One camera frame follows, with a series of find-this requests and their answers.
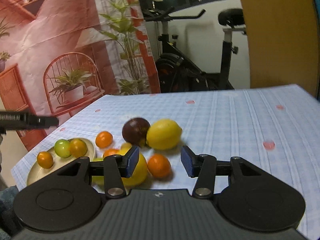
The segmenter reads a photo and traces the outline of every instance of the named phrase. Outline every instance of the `lemon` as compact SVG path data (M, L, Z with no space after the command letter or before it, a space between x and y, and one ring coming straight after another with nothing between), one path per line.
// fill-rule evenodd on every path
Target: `lemon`
M94 162L99 162L99 161L103 161L102 158L95 158L93 159ZM104 185L104 177L103 176L92 176L92 183L95 183L99 186L103 186Z
M130 148L123 148L117 154L125 155ZM125 187L134 187L140 185L148 176L148 165L145 157L139 153L139 161L130 178L121 178Z
M125 142L121 145L120 149L130 149L132 147L131 143Z
M160 119L150 126L147 144L156 150L169 150L180 142L182 128L171 119Z
M117 152L117 154L125 155L130 148L123 148ZM96 158L93 161L102 161L102 158ZM134 172L130 178L121 178L123 185L125 187L134 187L140 185L148 176L148 165L145 157L139 153L139 161L134 169ZM92 176L92 182L96 183L97 185L101 186L104 184L104 177L103 176Z

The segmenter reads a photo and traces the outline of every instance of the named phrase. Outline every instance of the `white wall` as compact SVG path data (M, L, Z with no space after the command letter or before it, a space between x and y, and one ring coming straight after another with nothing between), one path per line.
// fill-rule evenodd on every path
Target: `white wall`
M5 111L1 98L0 110ZM8 187L16 185L16 182L11 175L11 169L28 152L20 140L17 132L8 131L7 135L3 135L0 151L2 153L2 171L0 176Z
M172 13L172 16L206 13L197 20L169 22L169 34L178 34L177 48L187 55L199 68L208 73L220 72L222 41L224 33L218 23L218 14L227 8L241 8L240 0L223 0L206 3ZM148 37L155 60L158 58L154 23L147 23ZM231 59L229 81L236 89L250 88L250 66L247 36L234 33L233 45L239 53Z

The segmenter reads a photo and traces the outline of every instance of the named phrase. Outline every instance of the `small orange fruit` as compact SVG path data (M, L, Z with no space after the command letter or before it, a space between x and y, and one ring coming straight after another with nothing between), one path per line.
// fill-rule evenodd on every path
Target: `small orange fruit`
M119 151L119 149L108 149L103 153L103 158L105 158L109 155L117 154L118 151Z
M53 165L53 157L49 152L39 152L37 162L40 167L50 169Z
M83 140L75 138L70 142L69 151L73 157L79 158L87 153L88 147Z
M148 161L148 169L157 179L167 177L171 173L169 160L161 154L154 154Z
M107 131L98 133L96 137L96 145L99 148L107 148L113 141L113 136Z

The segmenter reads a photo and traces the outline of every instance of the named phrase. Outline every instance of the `green tomato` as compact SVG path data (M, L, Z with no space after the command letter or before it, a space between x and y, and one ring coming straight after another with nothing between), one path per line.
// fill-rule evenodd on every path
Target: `green tomato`
M69 141L60 139L54 144L54 151L59 157L68 158L71 155L69 146Z

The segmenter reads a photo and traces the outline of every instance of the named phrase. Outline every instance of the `printed backdrop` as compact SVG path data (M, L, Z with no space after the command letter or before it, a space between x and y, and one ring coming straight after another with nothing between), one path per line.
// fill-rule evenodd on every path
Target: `printed backdrop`
M53 115L62 124L105 94L157 92L138 0L0 0L6 110ZM53 130L18 135L31 150Z

